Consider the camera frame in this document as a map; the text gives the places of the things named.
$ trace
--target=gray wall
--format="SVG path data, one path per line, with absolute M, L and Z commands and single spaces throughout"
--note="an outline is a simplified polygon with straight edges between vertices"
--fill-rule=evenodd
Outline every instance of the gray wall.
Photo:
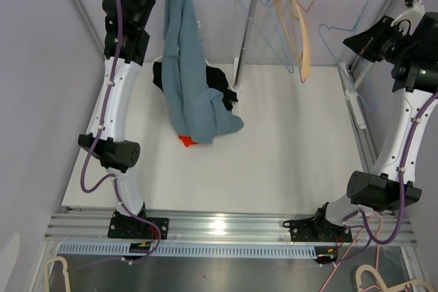
M 424 0 L 426 11 L 438 12 L 438 0 Z M 393 17 L 401 13 L 401 3 L 394 8 Z M 391 78 L 392 66 L 386 63 L 375 64 L 370 72 L 370 85 L 376 90 L 379 107 L 373 113 L 367 113 L 370 128 L 374 136 L 377 148 L 380 150 L 386 135 L 386 126 L 391 114 Z M 373 101 L 371 90 L 366 85 L 361 89 L 364 96 Z M 423 189 L 421 200 L 407 208 L 408 216 L 420 245 L 422 260 L 428 272 L 429 280 L 438 288 L 438 277 L 435 275 L 438 269 L 437 238 L 438 238 L 438 184 L 437 184 L 437 150 L 438 138 L 438 113 L 434 113 L 428 122 L 424 139 L 420 147 L 416 166 L 415 186 Z
M 82 0 L 94 25 L 101 37 L 105 35 L 105 13 L 101 10 L 102 0 Z M 303 0 L 308 5 L 311 0 Z M 369 10 L 363 17 L 363 26 L 371 24 L 384 0 L 370 0 Z M 311 61 L 314 64 L 333 64 L 329 52 L 325 49 L 319 34 L 319 24 L 352 27 L 365 0 L 317 0 L 309 18 L 309 38 L 312 50 Z M 237 0 L 194 0 L 198 19 L 201 21 L 204 50 L 211 63 L 232 63 L 238 56 L 244 32 L 246 15 Z M 151 35 L 146 62 L 162 54 L 163 49 L 163 14 L 164 2 L 157 0 L 157 5 L 151 14 L 146 30 Z M 256 22 L 273 42 L 277 51 L 281 52 L 275 23 L 267 9 L 260 6 L 257 10 Z M 342 46 L 342 40 L 348 36 L 346 32 L 325 31 L 324 35 L 330 40 L 337 55 L 348 52 Z M 254 29 L 250 39 L 247 62 L 254 64 L 278 63 L 271 49 Z
M 26 291 L 66 189 L 103 61 L 69 0 L 0 0 L 0 245 L 21 250 L 7 291 Z

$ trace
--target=gray floor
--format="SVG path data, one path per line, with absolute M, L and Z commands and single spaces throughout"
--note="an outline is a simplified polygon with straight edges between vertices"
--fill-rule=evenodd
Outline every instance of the gray floor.
M 319 268 L 307 260 L 151 257 L 133 266 L 110 261 L 75 271 L 75 267 L 102 256 L 65 258 L 73 292 L 318 292 L 333 270 L 331 265 Z M 355 270 L 363 264 L 375 266 L 376 248 L 341 265 L 324 291 L 356 291 Z M 381 249 L 379 272 L 388 287 L 409 279 L 400 248 Z M 64 291 L 62 277 L 57 265 L 51 277 L 51 291 Z M 370 277 L 365 281 L 367 286 L 374 284 Z

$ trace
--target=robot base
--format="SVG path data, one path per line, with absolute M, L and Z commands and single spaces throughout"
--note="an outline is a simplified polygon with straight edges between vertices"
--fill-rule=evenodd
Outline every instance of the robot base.
M 325 219 L 327 205 L 328 203 L 318 208 L 312 218 L 283 222 L 283 227 L 290 229 L 292 242 L 352 242 L 352 235 L 349 230 L 334 225 Z
M 143 208 L 138 214 L 138 217 L 147 219 L 158 226 L 162 234 L 162 239 L 167 239 L 169 229 L 168 218 L 148 218 L 146 217 L 146 209 Z M 156 239 L 157 235 L 154 233 L 152 226 L 145 224 L 135 218 L 127 217 L 115 211 L 112 215 L 111 222 L 108 229 L 108 238 L 110 239 L 141 239 L 149 240 Z

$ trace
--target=white table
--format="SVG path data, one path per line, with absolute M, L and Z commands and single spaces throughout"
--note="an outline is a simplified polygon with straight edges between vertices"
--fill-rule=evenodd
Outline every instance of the white table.
M 233 65 L 212 66 L 231 80 Z M 245 127 L 212 145 L 186 148 L 152 83 L 151 65 L 144 65 L 129 105 L 127 140 L 141 145 L 135 169 L 147 209 L 313 214 L 346 192 L 351 173 L 362 167 L 337 69 L 312 67 L 302 84 L 282 66 L 246 65 L 242 86 L 235 111 Z M 85 156 L 81 150 L 62 205 L 114 208 L 109 181 L 93 194 L 81 191 Z M 92 159 L 87 186 L 104 174 Z

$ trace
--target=blue garment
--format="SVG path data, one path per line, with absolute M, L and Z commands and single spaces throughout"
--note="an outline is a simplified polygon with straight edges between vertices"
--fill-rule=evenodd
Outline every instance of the blue garment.
M 234 133 L 244 123 L 225 109 L 223 93 L 208 88 L 205 57 L 192 0 L 166 0 L 163 92 L 179 135 L 200 144 Z

